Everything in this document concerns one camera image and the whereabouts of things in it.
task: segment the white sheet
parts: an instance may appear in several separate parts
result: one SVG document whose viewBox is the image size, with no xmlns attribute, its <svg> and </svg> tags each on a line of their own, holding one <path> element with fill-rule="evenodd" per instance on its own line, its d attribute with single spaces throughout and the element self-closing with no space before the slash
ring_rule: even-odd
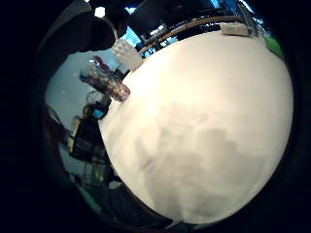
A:
<svg viewBox="0 0 311 233">
<path fill-rule="evenodd" d="M 126 185 L 189 223 L 232 215 L 266 184 L 288 141 L 293 91 L 284 62 L 252 38 L 218 32 L 150 56 L 100 122 Z"/>
</svg>

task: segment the bottle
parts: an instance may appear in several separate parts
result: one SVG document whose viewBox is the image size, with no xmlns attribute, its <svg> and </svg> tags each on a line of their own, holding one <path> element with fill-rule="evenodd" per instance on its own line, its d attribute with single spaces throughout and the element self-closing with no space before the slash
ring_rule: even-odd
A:
<svg viewBox="0 0 311 233">
<path fill-rule="evenodd" d="M 124 102 L 130 95 L 129 88 L 118 79 L 98 55 L 94 55 L 85 63 L 79 79 L 119 102 Z"/>
</svg>

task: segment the computer monitor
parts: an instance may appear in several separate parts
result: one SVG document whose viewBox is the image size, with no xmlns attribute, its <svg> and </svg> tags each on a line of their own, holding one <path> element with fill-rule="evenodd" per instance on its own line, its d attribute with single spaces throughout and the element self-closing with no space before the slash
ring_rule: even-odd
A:
<svg viewBox="0 0 311 233">
<path fill-rule="evenodd" d="M 170 26 L 206 8 L 214 8 L 210 0 L 145 0 L 132 13 L 129 26 L 141 36 L 158 28 L 162 21 Z"/>
</svg>

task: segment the person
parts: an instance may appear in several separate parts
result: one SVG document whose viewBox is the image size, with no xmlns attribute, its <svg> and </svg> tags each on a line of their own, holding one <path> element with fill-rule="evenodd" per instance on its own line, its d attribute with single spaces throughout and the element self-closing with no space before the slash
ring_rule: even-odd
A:
<svg viewBox="0 0 311 233">
<path fill-rule="evenodd" d="M 49 79 L 70 54 L 77 51 L 109 49 L 116 41 L 116 33 L 112 30 L 112 25 L 116 29 L 117 36 L 121 37 L 128 23 L 129 13 L 125 9 L 107 7 L 105 17 L 98 18 L 89 3 L 84 0 L 73 1 L 56 19 L 37 50 L 32 84 L 38 88 L 33 88 L 37 89 L 31 98 L 33 111 L 36 112 L 37 108 L 40 110 L 40 107 L 44 106 Z M 63 177 L 59 172 L 52 176 Z M 66 192 L 73 194 L 75 188 L 76 185 L 72 183 L 67 187 Z M 102 186 L 89 188 L 87 191 L 101 206 L 102 216 L 116 219 L 120 223 L 143 226 L 167 220 L 136 200 L 124 184 L 116 189 Z"/>
<path fill-rule="evenodd" d="M 109 49 L 117 36 L 125 34 L 129 13 L 108 6 L 102 18 L 84 0 L 74 0 L 56 19 L 43 38 L 34 60 L 34 74 L 47 83 L 70 54 Z"/>
</svg>

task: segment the green object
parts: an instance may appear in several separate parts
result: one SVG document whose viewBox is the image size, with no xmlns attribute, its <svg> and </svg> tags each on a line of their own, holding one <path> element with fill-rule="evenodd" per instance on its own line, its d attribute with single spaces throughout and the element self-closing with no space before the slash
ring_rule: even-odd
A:
<svg viewBox="0 0 311 233">
<path fill-rule="evenodd" d="M 282 59 L 284 58 L 283 51 L 280 47 L 280 44 L 273 39 L 272 37 L 264 37 L 265 45 L 269 48 L 273 53 L 280 56 Z"/>
<path fill-rule="evenodd" d="M 85 198 L 86 202 L 88 203 L 88 205 L 91 206 L 91 208 L 99 215 L 101 211 L 100 206 L 98 206 L 98 204 L 94 201 L 94 199 L 91 197 L 88 191 L 86 191 L 85 188 L 81 186 L 78 186 L 78 188 L 83 197 Z"/>
</svg>

